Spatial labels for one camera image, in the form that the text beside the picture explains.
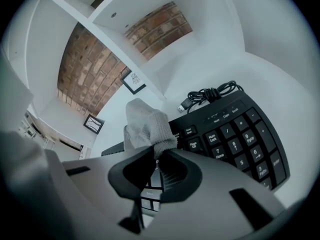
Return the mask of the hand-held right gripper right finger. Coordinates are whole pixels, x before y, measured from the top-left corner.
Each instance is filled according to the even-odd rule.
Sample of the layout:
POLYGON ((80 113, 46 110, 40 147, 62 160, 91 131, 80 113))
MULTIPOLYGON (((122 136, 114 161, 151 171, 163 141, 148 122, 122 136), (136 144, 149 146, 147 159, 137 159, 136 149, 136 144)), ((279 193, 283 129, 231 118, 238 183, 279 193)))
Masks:
POLYGON ((185 201, 162 203, 142 232, 152 240, 234 240, 255 231, 231 191, 243 189, 275 219, 285 210, 272 191, 229 163, 184 150, 175 153, 199 166, 202 181, 185 201))

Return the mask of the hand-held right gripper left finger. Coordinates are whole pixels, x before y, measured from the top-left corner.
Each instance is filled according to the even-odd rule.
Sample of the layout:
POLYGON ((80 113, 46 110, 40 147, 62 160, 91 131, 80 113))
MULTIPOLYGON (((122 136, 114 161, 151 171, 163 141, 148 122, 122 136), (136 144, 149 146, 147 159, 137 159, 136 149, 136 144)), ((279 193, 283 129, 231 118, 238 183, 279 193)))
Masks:
POLYGON ((135 235, 144 230, 141 192, 154 171, 152 147, 62 165, 80 193, 112 225, 135 235))

